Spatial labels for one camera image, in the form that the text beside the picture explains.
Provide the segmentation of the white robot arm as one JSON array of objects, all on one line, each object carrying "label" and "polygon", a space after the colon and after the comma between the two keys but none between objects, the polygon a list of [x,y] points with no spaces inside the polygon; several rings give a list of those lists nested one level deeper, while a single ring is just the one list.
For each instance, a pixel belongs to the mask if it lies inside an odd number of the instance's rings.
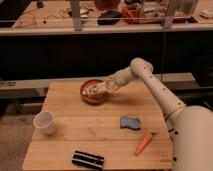
[{"label": "white robot arm", "polygon": [[144,82],[174,129],[172,171],[213,171],[213,112],[187,106],[153,75],[153,66],[142,58],[134,58],[129,67],[109,76],[107,88],[114,91],[135,78]]}]

